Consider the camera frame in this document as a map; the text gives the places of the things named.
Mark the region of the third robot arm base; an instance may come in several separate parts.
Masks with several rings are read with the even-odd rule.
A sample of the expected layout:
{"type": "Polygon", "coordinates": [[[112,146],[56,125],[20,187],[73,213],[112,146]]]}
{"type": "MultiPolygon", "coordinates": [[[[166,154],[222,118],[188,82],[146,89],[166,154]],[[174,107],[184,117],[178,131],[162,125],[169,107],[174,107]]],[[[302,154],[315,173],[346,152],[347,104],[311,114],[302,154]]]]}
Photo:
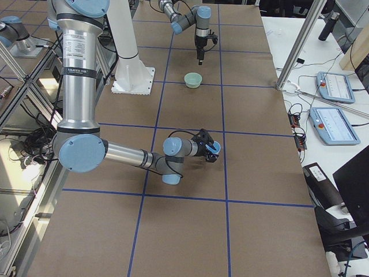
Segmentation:
{"type": "Polygon", "coordinates": [[[33,38],[17,16],[1,18],[1,43],[16,58],[36,58],[50,46],[47,39],[33,38]]]}

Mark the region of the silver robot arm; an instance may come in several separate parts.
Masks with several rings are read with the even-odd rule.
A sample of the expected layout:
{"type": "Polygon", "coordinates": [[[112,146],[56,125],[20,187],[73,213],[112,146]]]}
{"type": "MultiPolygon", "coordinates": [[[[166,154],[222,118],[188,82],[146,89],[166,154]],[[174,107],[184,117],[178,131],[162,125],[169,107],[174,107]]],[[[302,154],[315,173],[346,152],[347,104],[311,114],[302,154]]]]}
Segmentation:
{"type": "Polygon", "coordinates": [[[209,28],[212,10],[208,6],[195,5],[187,14],[180,14],[174,7],[177,1],[158,1],[159,9],[167,15],[171,22],[174,34],[178,35],[187,28],[195,25],[194,43],[197,51],[198,64],[202,65],[208,40],[212,40],[215,46],[218,42],[217,35],[209,28]]]}
{"type": "Polygon", "coordinates": [[[104,20],[110,24],[118,59],[112,90],[141,95],[151,90],[155,69],[146,67],[139,58],[128,1],[49,1],[49,26],[63,35],[63,118],[53,142],[62,166],[85,173],[104,159],[111,159],[154,171],[163,182],[176,185],[182,178],[185,157],[203,156],[207,162],[216,161],[221,147],[206,130],[190,139],[167,138],[162,155],[100,137],[95,120],[96,54],[104,20]]]}

